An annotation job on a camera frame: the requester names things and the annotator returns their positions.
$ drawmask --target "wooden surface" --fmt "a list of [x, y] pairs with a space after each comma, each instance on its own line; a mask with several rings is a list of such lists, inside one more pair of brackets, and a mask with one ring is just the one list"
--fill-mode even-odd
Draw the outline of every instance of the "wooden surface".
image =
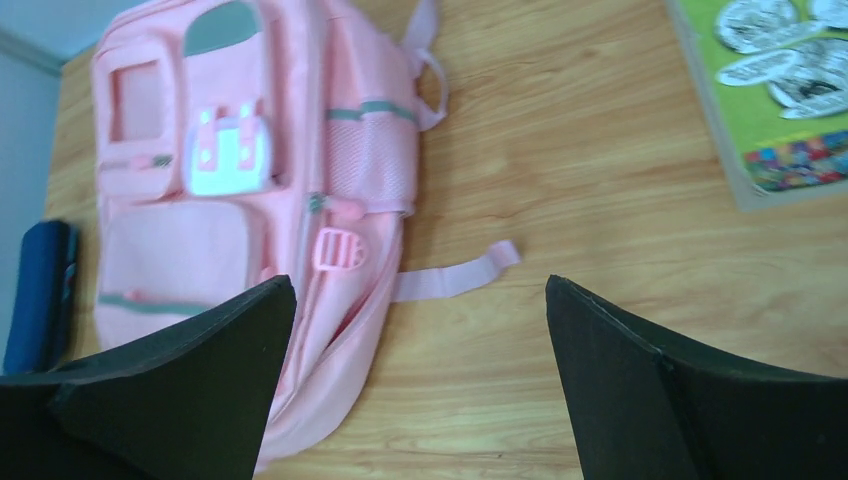
[[[357, 3], [397, 38], [415, 0]], [[504, 238], [525, 263], [393, 307], [343, 426], [260, 479], [581, 478], [551, 273], [733, 353], [848, 375], [846, 199], [736, 212], [661, 0], [445, 0], [443, 22], [451, 115], [424, 135], [404, 267]], [[97, 350], [89, 58], [65, 69], [47, 204], [84, 232], [76, 356]]]

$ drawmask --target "dark blue case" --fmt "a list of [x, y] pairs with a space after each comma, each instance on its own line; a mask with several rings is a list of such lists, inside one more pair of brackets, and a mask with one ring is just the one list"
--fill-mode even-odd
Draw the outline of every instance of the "dark blue case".
[[7, 375], [56, 366], [68, 344], [76, 277], [76, 228], [41, 222], [24, 234], [18, 291], [3, 369]]

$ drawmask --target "white wall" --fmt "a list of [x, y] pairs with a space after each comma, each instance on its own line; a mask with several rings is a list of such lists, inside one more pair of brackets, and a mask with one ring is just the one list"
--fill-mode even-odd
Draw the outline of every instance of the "white wall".
[[12, 320], [21, 237], [44, 214], [58, 103], [58, 78], [0, 53], [0, 358]]
[[97, 43], [118, 13], [142, 0], [0, 0], [0, 29], [60, 59]]

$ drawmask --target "pink backpack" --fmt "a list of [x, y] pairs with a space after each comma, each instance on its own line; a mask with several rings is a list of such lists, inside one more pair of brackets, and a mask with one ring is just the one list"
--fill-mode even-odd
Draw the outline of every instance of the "pink backpack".
[[[333, 432], [392, 301], [493, 281], [509, 242], [398, 274], [419, 131], [445, 117], [429, 52], [436, 0], [402, 46], [347, 0], [154, 0], [119, 15], [92, 60], [104, 349], [274, 275], [298, 313], [258, 468]], [[415, 93], [429, 65], [438, 110]]]

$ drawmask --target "pink mesh pocket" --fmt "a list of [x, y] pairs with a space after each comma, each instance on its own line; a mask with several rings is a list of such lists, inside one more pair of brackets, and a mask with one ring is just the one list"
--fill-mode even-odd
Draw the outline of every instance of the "pink mesh pocket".
[[393, 112], [331, 119], [330, 193], [364, 202], [370, 213], [413, 213], [418, 127]]

